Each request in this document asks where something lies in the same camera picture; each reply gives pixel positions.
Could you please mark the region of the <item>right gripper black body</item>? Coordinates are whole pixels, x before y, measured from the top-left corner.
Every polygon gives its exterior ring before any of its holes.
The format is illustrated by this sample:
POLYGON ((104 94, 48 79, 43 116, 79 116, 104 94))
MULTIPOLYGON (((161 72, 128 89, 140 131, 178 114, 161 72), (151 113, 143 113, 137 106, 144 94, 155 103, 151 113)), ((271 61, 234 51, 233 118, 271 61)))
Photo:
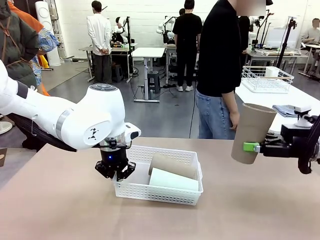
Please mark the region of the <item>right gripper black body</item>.
POLYGON ((284 142, 290 146, 290 158, 299 158, 303 155, 310 133, 310 127, 298 127, 294 124, 283 124, 281 126, 280 135, 284 142))

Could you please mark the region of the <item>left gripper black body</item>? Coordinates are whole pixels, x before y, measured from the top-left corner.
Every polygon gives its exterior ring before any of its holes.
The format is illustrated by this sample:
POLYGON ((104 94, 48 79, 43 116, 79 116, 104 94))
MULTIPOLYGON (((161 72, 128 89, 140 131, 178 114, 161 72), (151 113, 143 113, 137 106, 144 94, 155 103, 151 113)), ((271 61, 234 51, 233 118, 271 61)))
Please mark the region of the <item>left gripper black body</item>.
POLYGON ((127 152, 125 149, 118 149, 114 151, 101 150, 101 161, 105 165, 109 165, 114 169, 114 175, 117 174, 117 169, 124 163, 128 162, 127 152))

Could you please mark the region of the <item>person's right hand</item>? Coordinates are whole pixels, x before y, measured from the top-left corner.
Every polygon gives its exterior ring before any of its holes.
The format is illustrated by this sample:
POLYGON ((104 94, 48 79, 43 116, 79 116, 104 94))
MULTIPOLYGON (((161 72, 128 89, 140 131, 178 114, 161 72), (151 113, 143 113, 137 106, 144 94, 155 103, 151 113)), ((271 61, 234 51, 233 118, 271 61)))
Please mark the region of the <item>person's right hand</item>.
POLYGON ((239 124, 239 120, 240 120, 240 113, 238 111, 230 112, 229 113, 229 117, 230 117, 230 120, 231 120, 231 123, 232 123, 231 129, 236 131, 237 127, 238 127, 238 124, 239 124))

